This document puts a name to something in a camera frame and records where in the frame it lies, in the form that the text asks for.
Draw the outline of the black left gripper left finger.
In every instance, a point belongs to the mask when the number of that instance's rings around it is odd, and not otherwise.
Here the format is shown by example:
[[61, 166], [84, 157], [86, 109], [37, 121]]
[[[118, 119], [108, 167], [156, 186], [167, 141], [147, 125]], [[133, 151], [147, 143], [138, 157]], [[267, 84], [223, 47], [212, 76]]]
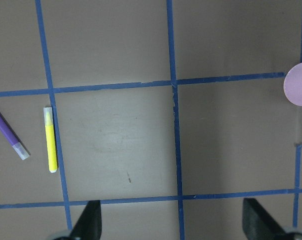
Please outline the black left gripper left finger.
[[99, 240], [102, 235], [101, 201], [90, 200], [70, 233], [72, 240]]

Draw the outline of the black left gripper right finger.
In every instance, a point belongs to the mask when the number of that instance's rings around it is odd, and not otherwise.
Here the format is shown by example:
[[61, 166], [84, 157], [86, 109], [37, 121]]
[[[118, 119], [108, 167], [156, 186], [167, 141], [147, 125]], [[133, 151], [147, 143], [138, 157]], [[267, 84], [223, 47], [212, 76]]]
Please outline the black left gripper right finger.
[[255, 198], [244, 198], [242, 230], [248, 240], [290, 240], [286, 232]]

